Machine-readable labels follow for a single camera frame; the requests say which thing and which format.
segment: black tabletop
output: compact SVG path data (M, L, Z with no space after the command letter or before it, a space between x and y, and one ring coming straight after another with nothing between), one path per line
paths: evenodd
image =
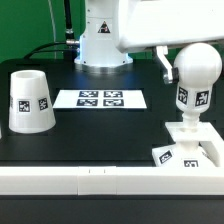
M59 90L142 90L147 109L57 109L56 126L32 135L8 128L10 74L46 73L52 103ZM0 65L0 166L154 166L152 148L172 144L166 121L181 121L176 85L165 85L157 64L135 61L116 74L78 71L62 60L8 60ZM224 137L224 79L201 115ZM223 223L223 197L3 197L1 223Z

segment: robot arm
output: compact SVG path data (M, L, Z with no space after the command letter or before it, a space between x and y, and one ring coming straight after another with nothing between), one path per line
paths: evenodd
M166 59L168 47L224 39L220 0L117 0L114 40L121 52L152 50L164 82L176 82L178 69Z

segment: white block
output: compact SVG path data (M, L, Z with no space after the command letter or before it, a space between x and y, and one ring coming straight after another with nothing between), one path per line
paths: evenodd
M78 195L116 193L116 167L79 167Z
M118 195L223 195L221 168L117 168Z
M0 195L77 195L78 168L1 167Z

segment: white sphere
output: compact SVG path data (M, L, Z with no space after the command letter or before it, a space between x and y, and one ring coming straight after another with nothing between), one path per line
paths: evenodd
M211 45L191 44L177 55L174 67L179 70L179 81L190 88L212 86L222 70L222 59Z

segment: white chess piece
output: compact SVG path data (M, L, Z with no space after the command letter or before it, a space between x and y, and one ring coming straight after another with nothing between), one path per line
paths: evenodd
M155 163L157 166L214 166L199 146L200 141L210 140L199 117L209 108L212 86L222 70L221 57L208 44L191 44L177 55L174 67L179 71L176 105L184 112L183 122L166 123L176 144L153 149Z

